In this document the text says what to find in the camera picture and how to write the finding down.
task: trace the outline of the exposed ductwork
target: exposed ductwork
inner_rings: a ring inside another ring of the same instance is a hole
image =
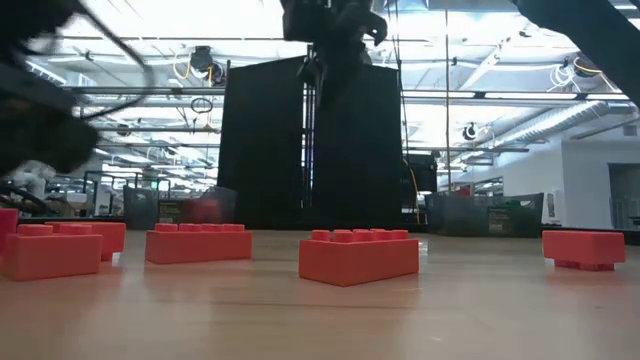
[[[516,142],[533,142],[614,112],[616,114],[637,114],[638,108],[635,106],[614,107],[605,101],[588,101],[565,109],[549,110],[501,134],[495,139],[481,144],[480,148],[484,146],[494,149],[512,145]],[[465,161],[483,153],[484,151],[479,149],[458,156],[452,159],[452,162]]]

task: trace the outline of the mesh bin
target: mesh bin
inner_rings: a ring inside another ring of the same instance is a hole
[[[544,194],[425,197],[432,232],[447,236],[538,237]]]

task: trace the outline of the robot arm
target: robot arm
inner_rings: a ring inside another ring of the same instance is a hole
[[[631,101],[640,104],[640,31],[611,2],[512,1],[533,23],[567,35]]]

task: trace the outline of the ceiling beam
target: ceiling beam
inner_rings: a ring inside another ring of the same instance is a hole
[[[518,24],[516,25],[516,31],[513,31],[510,35],[506,36],[498,45],[496,45],[495,49],[487,55],[487,57],[482,60],[480,66],[478,66],[472,73],[469,75],[467,80],[465,80],[462,85],[460,85],[456,90],[469,90],[471,87],[478,82],[483,76],[485,76],[491,68],[493,68],[502,57],[502,53],[509,47],[512,46],[514,42],[520,37],[520,33],[526,30],[527,26],[529,26],[529,20],[526,18],[522,18]]]

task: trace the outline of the ceiling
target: ceiling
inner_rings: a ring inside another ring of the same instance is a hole
[[[306,44],[281,40],[279,0],[85,0],[85,3],[128,46],[143,55],[155,71],[156,86],[159,87],[207,86],[206,81],[194,74],[187,73],[187,78],[182,79],[195,46],[210,46],[217,62],[224,65],[230,61],[232,67],[300,56],[306,52]],[[528,22],[508,0],[449,0],[448,26],[442,11],[447,2],[431,0],[428,3],[429,9],[421,7],[420,1],[400,2],[398,21],[395,16],[389,21],[390,35],[400,38],[405,90],[444,91],[448,85],[451,91],[468,92],[617,91],[615,84],[607,83],[605,76],[584,79],[574,76],[571,67],[561,68],[565,59],[572,60],[577,56],[577,47],[566,36]],[[633,11],[628,9],[626,1],[614,3],[623,11]],[[141,71],[132,60],[84,18],[73,18],[59,34],[54,53],[30,59],[34,72],[72,87],[144,85]],[[33,47],[42,46],[43,41],[34,41]],[[368,41],[367,48],[374,64],[397,67],[391,41],[378,47]],[[449,81],[447,54],[449,59],[455,59],[449,62]],[[107,103],[123,101],[123,97],[118,98],[118,92],[111,89],[108,94],[91,96]],[[214,109],[209,114],[198,115],[189,108],[184,109],[190,127],[193,127],[193,119],[196,119],[196,128],[220,127],[224,96],[223,91],[216,94],[210,97]],[[183,129],[176,131],[185,132],[133,132],[127,136],[105,132],[101,149],[109,155],[104,156],[129,165],[136,162],[114,155],[134,154],[165,165],[208,164],[215,167],[220,136],[214,132],[184,130],[185,118],[176,109],[183,106],[180,104],[186,102],[184,99],[180,102],[165,96],[156,100],[158,106],[149,101],[142,107],[95,121],[94,125],[107,128],[127,124],[156,130]],[[443,99],[418,99],[406,105],[409,141],[416,148],[445,146],[448,113],[451,145],[476,146],[555,106],[553,101],[545,106],[529,106],[527,101],[460,101],[453,102],[447,112]],[[468,142],[462,136],[462,130],[471,123],[483,129],[475,142]],[[603,126],[602,119],[585,126],[587,130]],[[134,146],[125,148],[124,144]],[[178,155],[169,155],[159,146],[163,144],[210,144],[211,147],[177,146]]]

